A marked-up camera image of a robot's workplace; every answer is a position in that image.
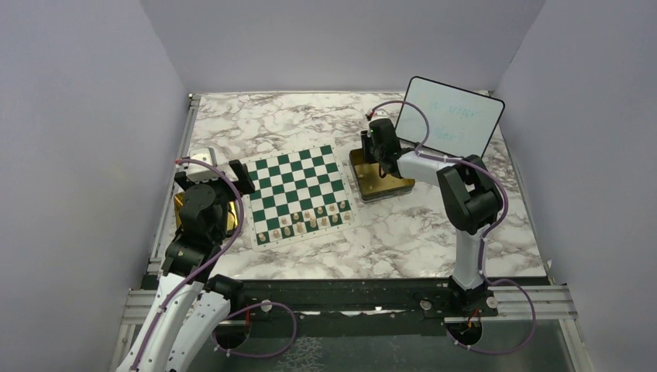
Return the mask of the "gold tin with light pieces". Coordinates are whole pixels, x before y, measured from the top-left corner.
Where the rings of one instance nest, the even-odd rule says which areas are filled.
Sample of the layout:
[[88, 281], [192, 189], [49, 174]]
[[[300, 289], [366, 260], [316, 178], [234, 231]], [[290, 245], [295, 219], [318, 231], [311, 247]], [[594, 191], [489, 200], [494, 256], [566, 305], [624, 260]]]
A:
[[381, 177], [379, 164], [367, 164], [361, 149], [349, 152], [349, 165], [363, 202], [374, 202], [404, 195], [410, 193], [415, 186], [414, 180], [400, 179], [390, 175]]

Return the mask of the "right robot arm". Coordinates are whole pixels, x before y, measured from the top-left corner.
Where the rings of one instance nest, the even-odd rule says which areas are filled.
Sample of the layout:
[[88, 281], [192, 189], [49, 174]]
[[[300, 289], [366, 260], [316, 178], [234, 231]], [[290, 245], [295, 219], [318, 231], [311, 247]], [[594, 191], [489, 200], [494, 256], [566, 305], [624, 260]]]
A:
[[486, 231], [497, 222], [504, 199], [476, 155], [434, 157], [403, 148], [390, 119], [374, 119], [361, 132], [363, 158], [379, 166], [379, 177], [395, 177], [439, 188], [448, 220], [456, 229], [456, 265], [449, 279], [447, 305], [466, 315], [485, 297], [483, 254]]

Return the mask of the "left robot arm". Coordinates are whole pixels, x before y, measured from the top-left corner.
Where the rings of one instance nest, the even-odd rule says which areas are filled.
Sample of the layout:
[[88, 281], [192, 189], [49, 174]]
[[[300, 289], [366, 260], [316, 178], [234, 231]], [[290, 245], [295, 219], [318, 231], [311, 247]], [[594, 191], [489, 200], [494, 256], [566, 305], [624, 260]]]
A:
[[243, 286], [212, 269], [240, 236], [243, 196], [255, 191], [246, 167], [229, 163], [236, 181], [217, 167], [184, 157], [212, 173], [193, 181], [188, 171], [174, 180], [184, 191], [181, 224], [167, 248], [153, 304], [118, 371], [186, 371], [214, 328], [243, 310]]

